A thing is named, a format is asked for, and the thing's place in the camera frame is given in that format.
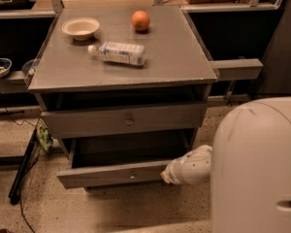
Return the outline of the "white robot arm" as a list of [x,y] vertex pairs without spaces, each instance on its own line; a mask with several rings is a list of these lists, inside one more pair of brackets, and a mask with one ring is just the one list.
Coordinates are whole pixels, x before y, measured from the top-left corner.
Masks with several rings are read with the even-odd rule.
[[210,181],[211,233],[291,233],[291,97],[238,106],[212,145],[171,161],[161,177]]

